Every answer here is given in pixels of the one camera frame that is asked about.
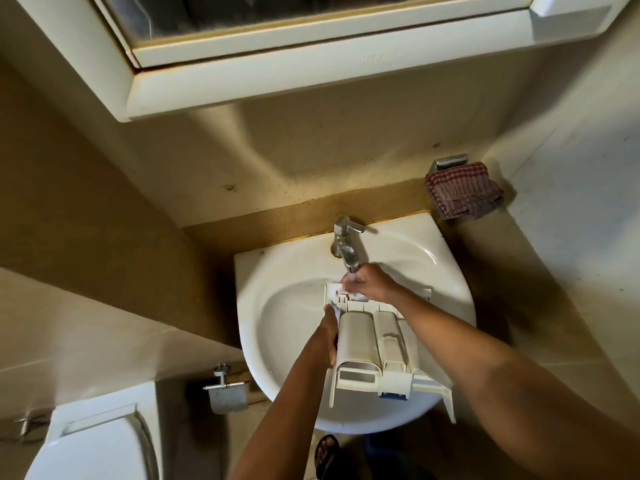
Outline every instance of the checkered towel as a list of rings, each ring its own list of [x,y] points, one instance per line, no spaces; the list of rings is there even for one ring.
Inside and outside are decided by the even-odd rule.
[[[504,192],[489,179],[482,162],[430,173],[424,184],[445,219],[468,215],[478,219],[504,202]]]

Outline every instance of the person's left hand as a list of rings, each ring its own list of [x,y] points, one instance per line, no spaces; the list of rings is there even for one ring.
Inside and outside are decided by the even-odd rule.
[[[324,306],[324,317],[318,325],[317,331],[326,341],[329,353],[329,363],[335,365],[337,351],[335,349],[335,339],[338,336],[338,319],[335,317],[335,311],[331,305]]]

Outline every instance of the white sink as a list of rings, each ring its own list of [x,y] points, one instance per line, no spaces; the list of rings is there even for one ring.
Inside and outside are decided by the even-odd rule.
[[[430,214],[400,217],[352,233],[361,262],[379,262],[396,281],[432,287],[431,302],[476,325],[473,300],[460,268]],[[235,256],[237,310],[244,357],[258,386],[274,400],[323,315],[324,285],[346,270],[332,256],[333,234],[284,242]],[[316,428],[364,434],[395,428],[431,409],[441,396],[412,392],[409,401],[337,390],[329,408],[327,373]]]

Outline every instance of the faucet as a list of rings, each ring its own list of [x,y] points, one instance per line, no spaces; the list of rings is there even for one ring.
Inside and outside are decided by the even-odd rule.
[[[345,268],[350,273],[356,273],[360,269],[360,258],[353,248],[353,242],[349,235],[349,230],[359,233],[365,231],[365,227],[356,224],[347,216],[340,216],[333,224],[333,244],[331,245],[331,254],[337,258],[342,258]]]

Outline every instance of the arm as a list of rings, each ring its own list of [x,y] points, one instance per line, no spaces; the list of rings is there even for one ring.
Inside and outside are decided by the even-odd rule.
[[[548,479],[640,478],[640,438],[514,348],[364,264],[345,290],[395,306],[513,460]]]
[[[245,447],[232,480],[300,480],[305,474],[326,370],[335,363],[338,322],[330,305]]]

